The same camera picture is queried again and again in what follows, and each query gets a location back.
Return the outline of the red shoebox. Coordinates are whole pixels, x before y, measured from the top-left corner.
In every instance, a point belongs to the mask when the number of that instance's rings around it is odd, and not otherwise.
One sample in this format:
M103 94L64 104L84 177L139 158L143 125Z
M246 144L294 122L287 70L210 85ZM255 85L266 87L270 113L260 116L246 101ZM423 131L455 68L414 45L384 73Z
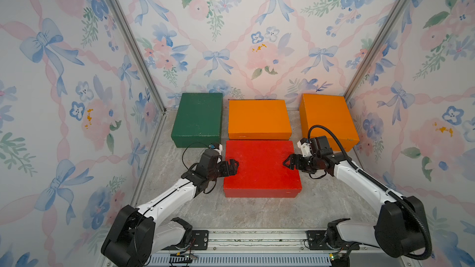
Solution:
M283 165L293 143L278 140L229 140L226 159L239 163L237 174L225 178L225 197L295 198L302 191L299 172Z

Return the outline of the green shoebox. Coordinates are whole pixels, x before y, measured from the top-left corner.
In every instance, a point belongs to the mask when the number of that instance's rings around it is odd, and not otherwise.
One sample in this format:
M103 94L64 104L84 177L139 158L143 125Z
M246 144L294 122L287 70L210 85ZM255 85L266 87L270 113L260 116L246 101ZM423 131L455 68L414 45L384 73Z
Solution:
M184 93L171 132L178 148L221 142L222 93Z

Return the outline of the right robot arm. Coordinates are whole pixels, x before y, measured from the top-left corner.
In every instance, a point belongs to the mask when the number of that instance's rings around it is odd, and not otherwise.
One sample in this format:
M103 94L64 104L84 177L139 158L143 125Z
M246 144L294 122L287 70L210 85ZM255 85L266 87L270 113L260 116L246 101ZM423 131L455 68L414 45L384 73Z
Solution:
M334 152L325 136L303 138L300 154L291 154L284 167L313 176L318 171L351 187L377 213L376 224L341 218L328 224L322 243L332 249L351 250L360 245L377 247L392 258L426 260L432 239L422 201L406 197L382 184L360 168L345 152Z

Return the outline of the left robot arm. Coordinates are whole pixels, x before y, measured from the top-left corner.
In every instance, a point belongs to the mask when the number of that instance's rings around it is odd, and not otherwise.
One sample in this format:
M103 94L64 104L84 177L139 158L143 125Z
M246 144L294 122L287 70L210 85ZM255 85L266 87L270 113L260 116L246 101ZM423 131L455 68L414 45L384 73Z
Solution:
M221 147L206 149L168 190L138 207L120 209L101 254L118 267L143 267L154 253L172 247L192 247L192 225L181 218L165 220L188 201L205 192L210 182L235 176L239 162L223 159Z

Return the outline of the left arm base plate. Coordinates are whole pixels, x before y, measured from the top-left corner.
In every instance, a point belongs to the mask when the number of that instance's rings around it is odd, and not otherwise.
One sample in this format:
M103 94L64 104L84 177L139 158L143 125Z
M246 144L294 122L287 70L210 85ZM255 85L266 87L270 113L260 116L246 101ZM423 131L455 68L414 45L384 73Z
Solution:
M208 230L192 230L186 234L178 245L171 245L163 250L184 252L186 250L207 250L209 245Z

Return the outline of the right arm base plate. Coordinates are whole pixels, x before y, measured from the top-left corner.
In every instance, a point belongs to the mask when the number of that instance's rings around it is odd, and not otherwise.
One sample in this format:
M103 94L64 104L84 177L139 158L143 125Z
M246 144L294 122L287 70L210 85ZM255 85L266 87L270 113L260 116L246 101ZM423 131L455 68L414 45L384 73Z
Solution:
M345 242L333 235L328 235L326 230L308 230L304 245L309 250L341 251L348 250L353 242Z

